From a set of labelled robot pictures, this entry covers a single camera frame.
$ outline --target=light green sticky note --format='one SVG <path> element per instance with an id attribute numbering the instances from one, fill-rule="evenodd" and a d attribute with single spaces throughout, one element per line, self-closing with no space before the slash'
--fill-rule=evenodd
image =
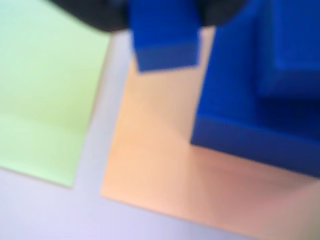
<path id="1" fill-rule="evenodd" d="M 72 186 L 109 39 L 45 0 L 0 0 L 0 167 Z"/>

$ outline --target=light gray surface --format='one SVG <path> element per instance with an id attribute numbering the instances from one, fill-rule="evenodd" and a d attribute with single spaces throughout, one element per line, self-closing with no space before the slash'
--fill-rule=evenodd
<path id="1" fill-rule="evenodd" d="M 130 34 L 111 40 L 74 187 L 0 169 L 0 240 L 246 240 L 99 196 L 131 58 Z"/>

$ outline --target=orange paper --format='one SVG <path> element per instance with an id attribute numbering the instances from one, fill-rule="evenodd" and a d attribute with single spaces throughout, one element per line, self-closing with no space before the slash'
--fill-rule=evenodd
<path id="1" fill-rule="evenodd" d="M 320 239 L 318 180 L 189 144 L 213 29 L 201 34 L 197 68 L 140 74 L 132 60 L 101 194 L 259 239 Z"/>

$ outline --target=blue plastic piece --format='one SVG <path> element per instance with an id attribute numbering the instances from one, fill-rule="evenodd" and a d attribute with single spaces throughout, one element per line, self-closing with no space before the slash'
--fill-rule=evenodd
<path id="1" fill-rule="evenodd" d="M 320 104 L 256 95 L 258 3 L 217 29 L 191 143 L 320 177 Z"/>
<path id="2" fill-rule="evenodd" d="M 320 99 L 320 1 L 264 0 L 258 27 L 258 93 Z"/>
<path id="3" fill-rule="evenodd" d="M 201 21 L 194 0 L 130 0 L 129 22 L 141 72 L 198 64 Z"/>

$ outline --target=paper sheet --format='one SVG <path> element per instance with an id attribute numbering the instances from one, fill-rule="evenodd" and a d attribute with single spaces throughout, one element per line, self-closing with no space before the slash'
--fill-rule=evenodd
<path id="1" fill-rule="evenodd" d="M 73 184 L 109 38 L 46 0 L 0 0 L 0 167 Z"/>
<path id="2" fill-rule="evenodd" d="M 212 34 L 197 68 L 141 74 L 132 60 L 102 196 L 261 240 L 319 239 L 319 180 L 190 145 Z"/>

